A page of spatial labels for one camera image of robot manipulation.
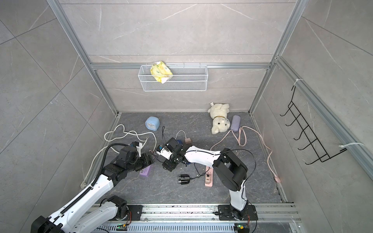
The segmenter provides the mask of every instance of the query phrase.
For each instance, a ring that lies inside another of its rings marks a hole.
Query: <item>white teddy bear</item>
[[[219,132],[225,132],[231,126],[231,123],[227,119],[229,112],[229,104],[214,104],[211,103],[211,108],[207,111],[210,113],[212,120],[212,134]]]

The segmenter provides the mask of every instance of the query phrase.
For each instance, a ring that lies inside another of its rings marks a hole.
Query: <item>wire basket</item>
[[[173,75],[163,75],[170,76],[170,79],[163,84],[151,75],[151,66],[141,66],[138,74],[144,91],[206,91],[207,89],[209,74],[206,65],[167,65]]]

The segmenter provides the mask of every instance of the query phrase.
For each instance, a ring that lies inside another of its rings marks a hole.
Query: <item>marble wall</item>
[[[373,151],[372,27],[373,2],[310,0],[283,58],[313,91]],[[260,101],[255,118],[267,144],[286,196],[294,201],[309,232],[369,232],[373,225],[373,182],[347,151],[324,163],[316,162],[299,126],[281,117],[291,99],[293,82],[277,69]],[[303,96],[295,104],[330,155],[341,142]]]
[[[274,150],[272,161],[288,201],[296,204],[307,232],[369,232],[373,227],[373,205],[369,201],[373,197],[372,180],[348,151],[323,163],[305,164],[317,159],[315,152],[311,147],[298,150],[308,144],[307,139],[303,134],[294,140],[301,129],[296,122],[285,125],[294,120],[290,112],[280,116],[287,111],[292,86],[293,82],[277,68],[254,113],[266,144]],[[326,151],[337,154],[341,142],[297,90],[293,102]]]
[[[0,3],[0,226],[30,232],[80,190],[113,119],[45,0]]]
[[[60,2],[95,63],[269,62],[295,5],[292,0]],[[144,92],[137,73],[99,70],[119,111],[206,111],[212,101],[247,111],[265,70],[210,69],[206,92]]]

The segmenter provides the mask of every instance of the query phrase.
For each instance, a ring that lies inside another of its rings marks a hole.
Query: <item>cable clip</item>
[[[345,147],[347,147],[349,145],[362,145],[362,146],[365,146],[363,143],[360,143],[360,142],[352,142],[352,143],[348,143],[346,145],[339,145],[339,147],[345,148]]]
[[[293,86],[295,86],[295,84],[299,81],[299,80],[304,80],[304,79],[296,79]]]

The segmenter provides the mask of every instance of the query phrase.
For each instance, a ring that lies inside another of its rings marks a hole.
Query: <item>marble floor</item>
[[[241,117],[241,126],[246,125],[254,127],[248,113],[229,113],[228,118],[232,120],[233,115]],[[118,124],[123,124],[126,131],[135,130],[137,133],[148,132],[145,127],[145,121],[149,116],[156,116],[160,120],[160,127],[154,132],[157,138],[157,145],[162,144],[162,126],[165,126],[164,136],[166,140],[175,137],[179,130],[184,130],[186,136],[191,138],[193,145],[209,149],[212,145],[222,139],[225,133],[211,134],[212,119],[208,113],[122,113]],[[119,127],[114,133],[114,137],[123,136],[123,129]],[[266,157],[263,154],[259,144],[259,139],[255,132],[246,129],[247,144],[242,147],[250,150],[257,161],[257,166],[254,174],[246,182],[246,196],[252,203],[255,202],[281,202],[278,190],[276,188],[273,176],[268,169]],[[184,134],[179,133],[177,139],[184,139]],[[137,140],[136,136],[128,135],[123,139],[114,140],[129,144]],[[144,150],[148,151],[154,147],[154,138],[149,135],[148,142]],[[214,150],[222,150],[223,148],[236,149],[240,148],[236,139],[232,134],[228,135],[223,142],[214,147]],[[248,173],[254,169],[253,157],[246,151],[237,151],[236,155],[248,167]],[[110,150],[107,154],[106,164],[109,163],[116,153]],[[203,172],[204,166],[197,164],[197,169],[200,173]],[[122,180],[103,198],[117,195],[129,203],[211,203],[211,202],[230,202],[228,189],[220,182],[216,174],[213,178],[213,186],[205,187],[204,178],[192,180],[187,185],[178,183],[180,174],[189,174],[190,177],[196,177],[198,174],[190,164],[177,165],[176,169],[169,172],[162,168],[162,164],[155,161],[151,165],[150,176],[143,178],[138,172],[130,172],[126,179]]]

